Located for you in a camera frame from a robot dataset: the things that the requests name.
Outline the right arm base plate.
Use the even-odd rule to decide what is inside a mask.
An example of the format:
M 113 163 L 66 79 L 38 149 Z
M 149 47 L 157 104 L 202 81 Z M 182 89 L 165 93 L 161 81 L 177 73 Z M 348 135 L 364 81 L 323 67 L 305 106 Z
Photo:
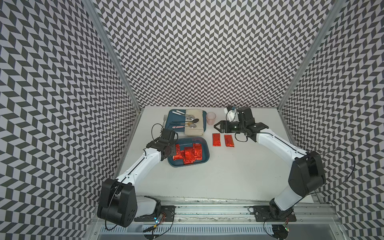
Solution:
M 294 213 L 294 208 L 291 207 L 285 211 L 280 210 L 277 206 L 252 206 L 253 214 L 257 222 L 272 221 L 272 222 L 288 222 L 297 221 Z

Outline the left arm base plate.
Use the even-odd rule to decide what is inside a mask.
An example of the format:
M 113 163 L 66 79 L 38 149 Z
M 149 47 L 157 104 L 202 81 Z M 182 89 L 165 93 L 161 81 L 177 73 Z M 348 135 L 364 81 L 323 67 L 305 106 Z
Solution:
M 155 223 L 155 221 L 160 218 L 160 215 L 163 214 L 165 216 L 165 222 L 172 222 L 174 220 L 175 211 L 176 206 L 161 206 L 160 208 L 156 208 L 153 214 L 137 217 L 134 221 Z

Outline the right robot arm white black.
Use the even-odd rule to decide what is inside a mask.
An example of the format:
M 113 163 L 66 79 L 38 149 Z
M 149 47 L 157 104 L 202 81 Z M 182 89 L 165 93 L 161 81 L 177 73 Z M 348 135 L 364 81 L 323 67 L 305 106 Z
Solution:
M 288 184 L 263 210 L 255 208 L 267 220 L 286 221 L 294 205 L 326 183 L 322 158 L 317 152 L 307 152 L 275 134 L 266 124 L 257 123 L 249 107 L 225 108 L 226 118 L 214 125 L 220 133 L 244 134 L 246 139 L 263 145 L 279 156 L 290 168 Z

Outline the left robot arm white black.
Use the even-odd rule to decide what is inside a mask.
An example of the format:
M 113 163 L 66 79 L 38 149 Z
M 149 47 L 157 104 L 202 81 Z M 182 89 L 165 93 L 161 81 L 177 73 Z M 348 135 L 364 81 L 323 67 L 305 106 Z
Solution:
M 97 217 L 117 226 L 128 227 L 135 219 L 149 217 L 160 223 L 161 201 L 152 197 L 138 197 L 135 187 L 161 161 L 176 154 L 179 135 L 163 129 L 161 135 L 146 145 L 141 157 L 115 179 L 106 179 L 101 188 Z

